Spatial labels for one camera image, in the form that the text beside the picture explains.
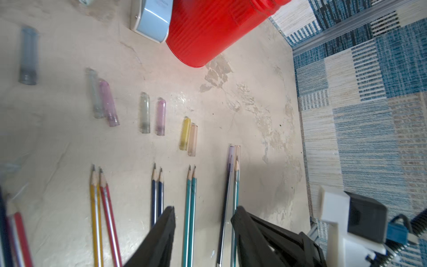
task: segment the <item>teal pencil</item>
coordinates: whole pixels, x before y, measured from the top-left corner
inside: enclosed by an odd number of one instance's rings
[[[240,162],[239,156],[236,156],[236,165],[234,166],[234,192],[233,192],[233,214],[236,213],[237,206],[239,205],[239,182],[240,182]],[[236,267],[236,252],[237,252],[237,239],[235,237],[234,229],[231,232],[231,267]]]
[[[182,267],[188,265],[188,234],[190,229],[190,195],[191,195],[191,165],[188,166],[187,192],[185,194],[185,218],[184,218],[184,247],[182,248]]]
[[[193,266],[193,249],[194,249],[194,220],[196,214],[196,166],[193,169],[193,180],[191,181],[191,201],[190,201],[190,237],[188,238],[188,267]]]

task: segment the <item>red plastic bucket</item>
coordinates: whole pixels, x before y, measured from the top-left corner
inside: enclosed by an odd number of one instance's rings
[[[290,0],[174,0],[167,45],[203,67]]]

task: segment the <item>dark blue pencil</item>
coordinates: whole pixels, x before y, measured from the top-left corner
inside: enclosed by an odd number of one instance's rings
[[[13,267],[12,250],[10,247],[8,228],[7,228],[7,217],[6,217],[6,206],[3,198],[1,197],[0,188],[0,266]]]
[[[221,229],[219,231],[218,253],[216,255],[216,267],[222,266],[222,251],[224,249],[225,220],[227,216],[228,192],[230,191],[230,184],[231,184],[230,180],[233,177],[234,149],[235,149],[234,147],[230,147],[228,150],[227,177],[226,177],[226,183],[225,183],[224,203],[222,206]]]
[[[164,202],[164,180],[163,180],[163,169],[160,168],[159,180],[158,180],[158,201],[157,201],[157,218],[160,218],[163,213],[163,202]]]
[[[151,228],[157,221],[157,180],[156,163],[154,163],[153,175],[151,179]]]

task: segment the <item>light blue object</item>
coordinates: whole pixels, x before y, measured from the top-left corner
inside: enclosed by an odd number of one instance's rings
[[[190,229],[190,195],[191,180],[187,179],[187,193],[185,194],[185,218],[184,218],[184,246],[182,249],[182,267],[188,265],[188,239]]]
[[[90,6],[95,0],[79,0],[85,6]]]
[[[157,43],[169,34],[173,0],[132,0],[131,30]]]
[[[239,205],[239,183],[240,183],[240,170],[236,171],[236,177],[234,178],[234,190],[233,190],[233,215],[236,213],[237,206]],[[237,252],[237,238],[234,233],[234,228],[231,231],[231,267],[236,267],[236,252]]]
[[[188,267],[193,266],[193,250],[194,250],[194,217],[196,215],[196,188],[197,179],[193,177],[191,181],[191,201],[190,201],[190,227],[188,238]]]
[[[37,84],[38,32],[24,26],[21,29],[21,62],[19,82],[26,85]]]
[[[389,223],[387,227],[387,239],[406,245],[408,244],[408,228],[401,224]]]
[[[104,118],[104,105],[99,92],[99,78],[98,73],[90,68],[86,69],[89,76],[89,83],[91,87],[92,105],[94,110],[94,117],[96,119]]]

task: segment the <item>red pencil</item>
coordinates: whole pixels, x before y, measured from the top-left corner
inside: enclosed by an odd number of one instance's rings
[[[31,255],[25,235],[21,213],[11,200],[7,201],[6,214],[10,227],[11,243],[18,267],[32,267]]]
[[[99,179],[102,203],[104,206],[105,222],[107,223],[108,237],[110,238],[111,255],[115,267],[122,267],[119,241],[117,239],[116,224],[114,223],[113,206],[111,205],[110,190],[104,172],[99,169]]]

